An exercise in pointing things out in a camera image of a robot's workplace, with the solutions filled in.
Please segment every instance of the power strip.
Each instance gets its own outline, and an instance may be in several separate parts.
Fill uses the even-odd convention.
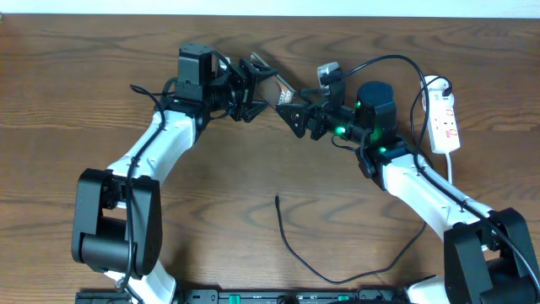
[[[437,76],[425,78],[426,83]],[[454,112],[454,95],[443,96],[443,91],[449,84],[445,79],[437,79],[428,85],[429,92],[429,121],[428,132],[431,151],[436,154],[449,154],[460,147],[457,133],[456,116]],[[425,111],[425,92],[422,91],[422,106]]]

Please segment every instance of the green light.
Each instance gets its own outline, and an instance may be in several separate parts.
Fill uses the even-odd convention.
[[[337,127],[336,128],[336,135],[341,135],[345,133],[345,128],[344,127]]]

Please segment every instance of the wood grain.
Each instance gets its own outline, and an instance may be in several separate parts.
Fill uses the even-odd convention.
[[[323,63],[349,69],[387,53],[445,75],[461,128],[456,185],[496,209],[518,209],[540,252],[538,20],[4,15],[1,303],[73,302],[77,290],[113,287],[71,258],[78,175],[107,167],[142,134],[152,106],[128,85],[159,90],[176,75],[185,41],[232,57],[257,52],[297,88],[316,86]],[[392,61],[367,68],[348,80],[348,102],[372,79],[393,85],[407,136],[414,71]],[[418,128],[422,116],[417,109]],[[444,157],[433,158],[444,174]],[[353,155],[328,137],[297,139],[266,111],[250,124],[212,122],[170,173],[162,190],[165,267],[224,289],[356,288],[443,274],[441,241],[426,231],[392,271],[327,285],[284,248],[275,193],[291,245],[335,280],[386,267],[422,225],[362,177]]]

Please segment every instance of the robotic arm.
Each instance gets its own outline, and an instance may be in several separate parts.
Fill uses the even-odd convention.
[[[217,58],[214,69],[213,57]],[[397,108],[390,85],[364,84],[356,108],[351,109],[344,105],[347,74],[335,62],[317,72],[320,89],[301,90],[305,102],[280,98],[276,112],[298,137],[309,129],[314,140],[330,132],[359,144],[354,153],[364,176],[411,206],[444,241],[445,278],[407,286],[403,302],[536,302],[538,266],[523,217],[513,209],[493,211],[426,166],[416,148],[397,136]],[[276,73],[261,61],[242,59],[236,66],[209,46],[183,45],[179,76],[165,85],[148,130],[106,170],[87,169],[79,178],[73,259],[112,278],[117,287],[127,285],[131,299],[125,302],[166,304],[190,299],[191,304],[240,304],[248,298],[252,304],[324,304],[358,297],[300,292],[292,301],[284,301],[279,293],[181,290],[158,259],[162,242],[159,190],[173,165],[197,141],[212,112],[224,111],[222,117],[250,122],[263,111],[267,103],[253,100],[255,88]],[[313,95],[320,97],[313,100]],[[103,209],[114,208],[127,208],[127,220],[104,216]],[[508,240],[519,248],[519,254]],[[486,262],[484,250],[500,251],[500,257]],[[97,303],[98,297],[89,299],[88,303]],[[117,301],[114,296],[99,299]],[[77,301],[86,303],[83,300],[78,297]]]

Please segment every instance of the white wall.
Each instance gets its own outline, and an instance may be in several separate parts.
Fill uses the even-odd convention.
[[[0,12],[540,18],[540,0],[0,0]]]

